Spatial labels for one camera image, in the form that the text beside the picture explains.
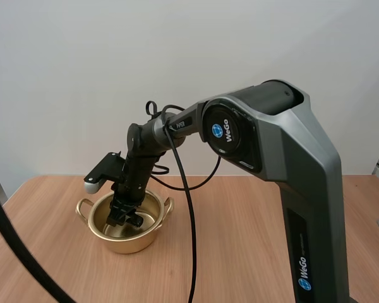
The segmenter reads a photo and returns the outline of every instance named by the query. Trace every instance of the brass pot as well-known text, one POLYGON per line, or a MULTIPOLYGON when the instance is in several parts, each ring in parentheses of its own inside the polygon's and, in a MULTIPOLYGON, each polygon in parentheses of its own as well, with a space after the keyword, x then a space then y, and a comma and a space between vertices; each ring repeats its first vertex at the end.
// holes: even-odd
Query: brass pot
POLYGON ((118 254, 136 253, 148 247, 174 209, 172 198, 167 198, 163 203, 159 196, 146 190, 146 197, 136 211, 143 218, 142 226, 136 228, 130 224, 124 224, 113 227, 106 224, 109 203, 113 196, 113 192, 106 194, 96 203, 92 203, 89 199, 81 199, 77 203, 76 213, 109 250, 118 254), (88 217, 81 213, 83 203, 92 207, 88 217))

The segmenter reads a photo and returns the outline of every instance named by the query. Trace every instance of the black cable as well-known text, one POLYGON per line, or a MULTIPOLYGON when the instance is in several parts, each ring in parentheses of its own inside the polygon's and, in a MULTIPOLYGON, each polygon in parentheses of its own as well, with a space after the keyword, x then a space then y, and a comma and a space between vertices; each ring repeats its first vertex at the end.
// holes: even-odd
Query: black cable
POLYGON ((179 169, 179 172, 181 174, 181 178, 183 180, 183 185, 185 189, 185 195, 187 197, 187 202, 188 202, 188 210, 189 210, 189 218, 191 220, 191 242, 192 242, 192 278, 191 278, 191 290, 189 292, 189 297, 188 297, 188 303, 192 303, 193 297, 194 297, 194 292, 195 292, 195 282, 196 282, 196 230, 195 230, 195 214, 194 214, 194 208, 192 205, 192 199, 191 199, 191 193, 190 193, 190 188, 188 187, 187 179, 185 177, 185 172, 184 172, 184 167, 181 163, 181 160, 179 158, 177 148, 174 145, 174 142, 171 138, 170 131, 168 128, 168 125, 166 124, 165 120, 165 112, 167 109, 179 109, 181 110, 181 107, 178 107, 176 105, 167 105, 163 108, 162 110, 162 123, 163 127, 165 129, 165 134, 169 140, 169 143, 172 148, 172 152, 174 153, 174 157, 176 158, 177 166, 179 169))
MULTIPOLYGON (((199 183, 197 186, 193 186, 193 187, 190 187, 189 190, 190 191, 193 191, 194 189, 198 189, 202 186, 204 186, 206 183, 208 183, 208 181, 215 175, 217 169, 219 168, 219 165, 220 165, 220 160, 222 158, 221 157, 218 157, 217 158, 217 162, 216 162, 216 165, 215 165, 215 168, 214 170, 212 171, 212 173, 204 180, 202 181, 201 183, 199 183)), ((180 187, 174 187, 174 186, 171 186, 170 184, 167 184, 163 181, 161 181, 159 178, 156 178, 154 175, 150 175, 150 177, 153 179, 153 180, 156 180, 158 183, 160 183, 161 185, 164 185, 165 187, 168 187, 169 189, 172 189, 174 191, 185 191, 185 188, 180 188, 180 187)))
MULTIPOLYGON (((159 115, 162 115, 162 121, 163 120, 165 121, 165 112, 166 112, 167 109, 178 109, 178 110, 181 110, 181 111, 184 110, 182 107, 177 106, 177 105, 168 105, 167 107, 164 107, 161 112, 157 112, 157 104, 156 104, 156 102, 154 102, 154 101, 148 101, 146 103, 146 114, 152 116, 152 119, 158 117, 159 115), (150 112, 150 106, 153 107, 153 113, 150 112)), ((219 168, 220 160, 221 160, 221 157, 218 157, 215 168, 213 169, 212 173, 203 182, 201 182, 197 186, 190 187, 189 190, 192 191, 194 189, 198 189, 198 188, 204 186, 215 175, 217 169, 219 168)), ((157 177, 154 176, 154 175, 166 175, 166 174, 168 174, 170 172, 170 170, 169 170, 168 167, 160 166, 160 165, 154 165, 154 166, 156 168, 159 168, 159 169, 164 169, 165 171, 164 172, 152 172, 153 175, 150 175, 150 177, 153 180, 157 181, 161 185, 164 185, 165 187, 168 187, 169 189, 172 189, 174 191, 185 191, 185 188, 171 186, 170 184, 167 184, 167 183, 161 181, 159 178, 157 178, 157 177)))
POLYGON ((54 280, 45 272, 45 270, 39 265, 37 260, 31 255, 27 247, 21 241, 17 235, 14 227, 12 226, 6 212, 0 205, 0 233, 8 246, 14 252, 16 257, 24 265, 24 267, 30 272, 30 274, 38 281, 42 287, 58 302, 72 303, 74 300, 64 292, 61 287, 56 284, 54 280))
POLYGON ((163 165, 157 165, 155 164, 154 167, 156 169, 162 169, 161 172, 152 172, 153 175, 167 175, 170 172, 170 169, 163 165))

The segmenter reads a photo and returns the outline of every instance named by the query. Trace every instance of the pot handle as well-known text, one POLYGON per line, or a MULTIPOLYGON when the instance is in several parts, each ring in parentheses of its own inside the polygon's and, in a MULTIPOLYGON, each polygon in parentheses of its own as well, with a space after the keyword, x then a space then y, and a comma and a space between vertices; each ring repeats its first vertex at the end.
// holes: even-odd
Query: pot handle
POLYGON ((164 206, 167 209, 164 212, 162 221, 160 222, 159 226, 155 228, 155 230, 160 229, 163 223, 166 223, 167 219, 169 218, 170 213, 174 210, 174 199, 171 197, 168 197, 167 200, 164 202, 164 206))
POLYGON ((78 215, 78 217, 85 223, 85 225, 88 225, 88 220, 86 217, 84 217, 84 215, 81 213, 81 205, 83 203, 86 203, 87 205, 90 205, 90 206, 93 206, 94 203, 92 203, 89 199, 81 199, 78 203, 77 203, 77 206, 76 206, 76 214, 78 215))

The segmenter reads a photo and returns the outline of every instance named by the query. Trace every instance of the robotic arm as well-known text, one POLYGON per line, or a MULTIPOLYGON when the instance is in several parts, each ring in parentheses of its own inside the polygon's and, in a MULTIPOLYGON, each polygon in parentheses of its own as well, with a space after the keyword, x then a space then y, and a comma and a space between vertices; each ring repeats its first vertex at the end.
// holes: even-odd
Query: robotic arm
POLYGON ((307 94, 271 80, 156 113, 128 130, 128 154, 109 153, 85 178, 88 193, 112 180, 107 223, 140 226, 135 213, 155 163, 199 133, 230 163, 280 187, 296 303, 350 303, 341 162, 310 109, 307 94))

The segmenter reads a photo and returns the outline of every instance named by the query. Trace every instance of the white wall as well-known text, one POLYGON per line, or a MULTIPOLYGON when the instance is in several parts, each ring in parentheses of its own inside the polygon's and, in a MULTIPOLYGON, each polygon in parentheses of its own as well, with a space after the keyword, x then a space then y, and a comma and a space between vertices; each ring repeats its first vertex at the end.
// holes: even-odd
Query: white wall
MULTIPOLYGON (((379 159, 379 1, 0 1, 0 180, 86 174, 147 100, 189 106, 282 78, 311 95, 345 174, 379 159)), ((195 136, 188 174, 215 155, 195 136), (194 151, 204 158, 193 157, 194 151)), ((174 168, 171 155, 164 161, 174 168)), ((242 174, 225 163, 220 174, 242 174)))

